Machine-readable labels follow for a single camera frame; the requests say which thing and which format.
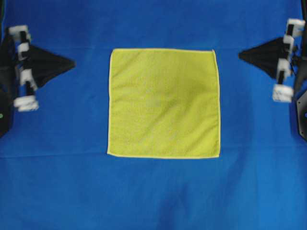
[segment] white bracket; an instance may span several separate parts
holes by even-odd
[[[31,41],[31,35],[29,34],[28,26],[27,25],[18,25],[9,28],[10,35],[13,36],[15,42],[20,42],[20,32],[26,32],[26,38]]]
[[[275,84],[273,88],[273,100],[275,102],[291,103],[294,90],[286,85]]]
[[[302,36],[303,30],[304,30],[304,27],[305,27],[305,21],[304,20],[290,18],[290,19],[288,19],[288,22],[287,22],[287,30],[288,30],[289,25],[294,26],[293,32],[292,32],[292,35],[291,35],[292,37]]]
[[[39,108],[38,101],[35,96],[18,97],[14,100],[14,107],[18,108],[19,112],[33,111]]]

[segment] blue backdrop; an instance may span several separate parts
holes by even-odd
[[[307,144],[293,106],[240,50],[301,18],[293,0],[7,1],[5,26],[77,67],[37,92],[0,139],[1,230],[307,228]],[[213,160],[106,155],[113,48],[215,49],[222,151]]]

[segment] yellow cloth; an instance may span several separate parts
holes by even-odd
[[[214,51],[115,49],[109,96],[108,154],[219,156],[220,89]]]

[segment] towel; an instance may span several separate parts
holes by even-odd
[[[113,50],[108,154],[166,159],[218,157],[220,127],[214,51]]]

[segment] white joint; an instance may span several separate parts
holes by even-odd
[[[279,79],[280,72],[284,71],[283,80],[291,75],[290,62],[286,59],[280,58],[277,64],[277,79]]]
[[[29,51],[29,43],[27,43],[27,42],[21,43],[18,46],[18,59],[20,61],[25,59],[25,57],[22,57],[22,52],[26,52],[26,51]]]
[[[289,44],[290,45],[290,48],[289,48],[289,55],[287,57],[288,61],[290,61],[290,57],[292,55],[292,52],[293,52],[293,46],[294,46],[294,38],[289,36],[289,35],[285,35],[283,37],[283,43],[285,44]]]
[[[275,102],[291,103],[294,90],[286,85],[275,84],[273,88],[273,100]]]
[[[30,82],[33,90],[37,90],[37,85],[33,79],[32,70],[31,69],[21,69],[20,70],[20,85],[23,86],[26,81]]]
[[[288,26],[289,25],[294,25],[293,27],[293,32],[292,32],[292,37],[298,37],[298,36],[302,36],[303,34],[303,30],[305,27],[305,21],[304,20],[300,20],[300,19],[288,19],[287,22],[287,30],[288,30]]]

